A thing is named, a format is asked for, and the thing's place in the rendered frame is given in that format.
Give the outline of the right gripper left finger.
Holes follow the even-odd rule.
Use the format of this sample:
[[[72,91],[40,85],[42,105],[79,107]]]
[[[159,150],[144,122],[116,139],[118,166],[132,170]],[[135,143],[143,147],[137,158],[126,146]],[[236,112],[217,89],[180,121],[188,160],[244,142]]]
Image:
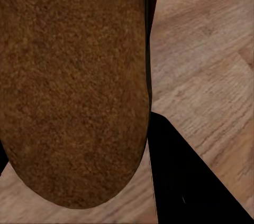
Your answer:
[[[7,155],[4,151],[4,148],[3,148],[1,140],[0,140],[0,174],[4,170],[4,168],[7,165],[8,161],[9,161],[9,159],[7,158]]]

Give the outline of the sandal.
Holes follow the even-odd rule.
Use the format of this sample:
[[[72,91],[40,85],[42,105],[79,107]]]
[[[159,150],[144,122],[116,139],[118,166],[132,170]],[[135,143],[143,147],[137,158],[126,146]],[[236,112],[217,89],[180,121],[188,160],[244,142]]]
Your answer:
[[[157,0],[0,0],[0,140],[32,191],[97,207],[147,143]]]

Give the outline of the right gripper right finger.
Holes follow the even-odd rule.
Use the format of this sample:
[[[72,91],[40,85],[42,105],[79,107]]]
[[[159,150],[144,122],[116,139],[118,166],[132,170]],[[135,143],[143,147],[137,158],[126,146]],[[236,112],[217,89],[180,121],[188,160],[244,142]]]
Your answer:
[[[151,112],[148,144],[159,224],[254,224],[165,116]]]

